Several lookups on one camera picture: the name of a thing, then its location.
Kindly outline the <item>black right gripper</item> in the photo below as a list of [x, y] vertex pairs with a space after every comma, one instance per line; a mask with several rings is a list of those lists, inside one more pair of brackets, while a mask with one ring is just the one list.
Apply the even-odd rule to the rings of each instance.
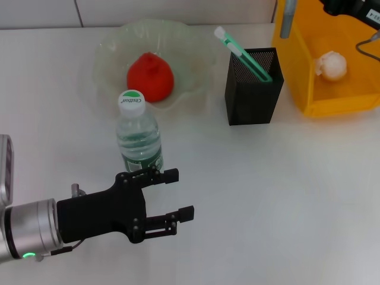
[[332, 16], [348, 15], [379, 30], [379, 0], [321, 0]]

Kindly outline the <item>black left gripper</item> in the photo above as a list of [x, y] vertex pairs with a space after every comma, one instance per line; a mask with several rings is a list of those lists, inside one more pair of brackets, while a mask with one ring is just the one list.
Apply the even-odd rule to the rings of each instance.
[[143, 188], [179, 181], [177, 168], [161, 172], [155, 166], [120, 173], [107, 190], [57, 202], [58, 229], [64, 243], [120, 232], [131, 243], [174, 236], [178, 223], [194, 219], [194, 206], [147, 217]]

